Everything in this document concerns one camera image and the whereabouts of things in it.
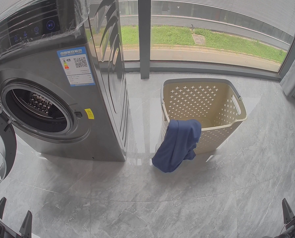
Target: cable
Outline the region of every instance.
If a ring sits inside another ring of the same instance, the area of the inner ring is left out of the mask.
[[[285,228],[285,225],[286,225],[286,224],[284,224],[284,227],[282,228],[282,230],[281,230],[280,234],[282,233],[283,229]]]

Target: yellow warning sticker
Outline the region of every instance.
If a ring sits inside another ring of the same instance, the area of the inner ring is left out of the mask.
[[[91,111],[91,109],[85,109],[88,119],[94,119],[94,113]]]

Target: basket handle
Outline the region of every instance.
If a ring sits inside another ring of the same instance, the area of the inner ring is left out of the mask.
[[[163,115],[164,115],[164,121],[169,122],[169,117],[168,117],[168,114],[167,114],[167,112],[166,112],[166,107],[165,107],[164,102],[162,103],[161,108],[162,108],[162,112],[163,112]]]
[[[241,114],[241,108],[240,108],[239,103],[234,95],[232,95],[232,101],[233,101],[234,106],[236,107],[238,114]]]

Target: qr code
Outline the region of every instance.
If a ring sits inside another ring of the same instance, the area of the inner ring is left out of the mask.
[[[87,60],[85,57],[74,58],[74,62],[75,62],[76,68],[88,67]]]

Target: energy label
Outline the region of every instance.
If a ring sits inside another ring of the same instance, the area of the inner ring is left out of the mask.
[[[70,86],[95,85],[85,47],[57,51]]]

